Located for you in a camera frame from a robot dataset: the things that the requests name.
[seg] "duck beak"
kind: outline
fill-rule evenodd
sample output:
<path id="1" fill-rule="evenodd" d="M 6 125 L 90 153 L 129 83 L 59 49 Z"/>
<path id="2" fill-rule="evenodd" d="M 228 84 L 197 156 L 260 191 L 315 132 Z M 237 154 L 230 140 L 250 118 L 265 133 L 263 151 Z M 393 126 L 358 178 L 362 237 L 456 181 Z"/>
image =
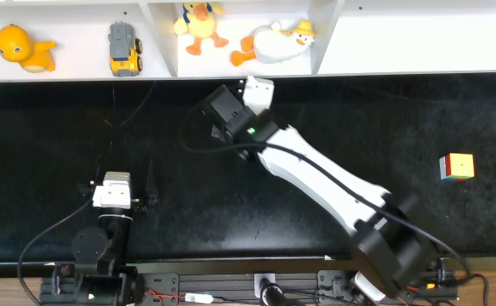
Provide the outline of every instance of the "duck beak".
<path id="1" fill-rule="evenodd" d="M 205 3 L 199 3 L 195 7 L 193 13 L 199 20 L 206 20 L 208 18 L 208 9 Z"/>

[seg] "plush duck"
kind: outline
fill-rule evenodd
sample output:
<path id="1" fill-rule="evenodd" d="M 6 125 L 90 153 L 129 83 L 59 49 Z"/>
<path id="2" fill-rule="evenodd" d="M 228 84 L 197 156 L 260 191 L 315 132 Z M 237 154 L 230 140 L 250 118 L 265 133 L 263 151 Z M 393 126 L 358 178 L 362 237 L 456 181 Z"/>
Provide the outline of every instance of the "plush duck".
<path id="1" fill-rule="evenodd" d="M 301 55 L 314 42 L 316 33 L 308 20 L 300 21 L 292 31 L 283 31 L 279 22 L 255 30 L 252 36 L 241 40 L 242 51 L 231 54 L 231 62 L 239 66 L 246 60 L 257 59 L 264 64 L 274 64 Z"/>
<path id="2" fill-rule="evenodd" d="M 209 37 L 214 40 L 216 48 L 229 43 L 215 32 L 217 21 L 213 13 L 221 16 L 225 12 L 220 3 L 184 3 L 183 11 L 183 15 L 174 25 L 174 31 L 177 35 L 189 32 L 195 38 L 195 42 L 186 48 L 187 52 L 200 55 L 202 40 Z"/>
<path id="3" fill-rule="evenodd" d="M 30 35 L 17 25 L 0 30 L 0 54 L 11 62 L 17 62 L 28 72 L 54 71 L 50 49 L 56 42 L 34 42 Z"/>

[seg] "toy wheel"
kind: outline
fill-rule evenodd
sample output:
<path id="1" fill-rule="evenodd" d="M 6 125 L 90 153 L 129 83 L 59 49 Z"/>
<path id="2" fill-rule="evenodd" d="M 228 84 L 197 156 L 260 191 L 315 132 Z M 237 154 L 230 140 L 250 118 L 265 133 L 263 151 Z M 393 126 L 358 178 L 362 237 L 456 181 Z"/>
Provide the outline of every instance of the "toy wheel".
<path id="1" fill-rule="evenodd" d="M 142 63 L 142 58 L 138 57 L 138 71 L 142 71 L 144 64 Z"/>
<path id="2" fill-rule="evenodd" d="M 136 38 L 134 43 L 136 45 L 136 52 L 138 52 L 138 54 L 142 54 L 142 51 L 144 51 L 144 48 L 142 47 L 142 41 Z"/>

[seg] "toy car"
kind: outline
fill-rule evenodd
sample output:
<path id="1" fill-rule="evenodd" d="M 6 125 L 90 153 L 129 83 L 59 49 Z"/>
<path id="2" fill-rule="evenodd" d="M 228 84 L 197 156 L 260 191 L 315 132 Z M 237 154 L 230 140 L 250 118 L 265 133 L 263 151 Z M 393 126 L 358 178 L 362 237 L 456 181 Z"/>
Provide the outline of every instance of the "toy car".
<path id="1" fill-rule="evenodd" d="M 142 42 L 136 38 L 134 28 L 124 22 L 110 26 L 110 68 L 115 77 L 138 76 L 142 68 Z"/>

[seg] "white plush duck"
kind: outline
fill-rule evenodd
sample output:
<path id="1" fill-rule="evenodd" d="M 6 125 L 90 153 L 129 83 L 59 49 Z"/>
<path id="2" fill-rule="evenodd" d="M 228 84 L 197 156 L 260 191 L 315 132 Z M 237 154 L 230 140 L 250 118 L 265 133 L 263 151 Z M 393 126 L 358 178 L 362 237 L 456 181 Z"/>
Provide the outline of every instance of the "white plush duck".
<path id="1" fill-rule="evenodd" d="M 231 54 L 231 62 L 239 66 L 246 60 L 257 59 L 264 64 L 279 63 L 301 55 L 314 42 L 316 33 L 308 20 L 301 20 L 291 32 L 283 31 L 279 22 L 255 30 L 241 40 L 242 51 Z"/>

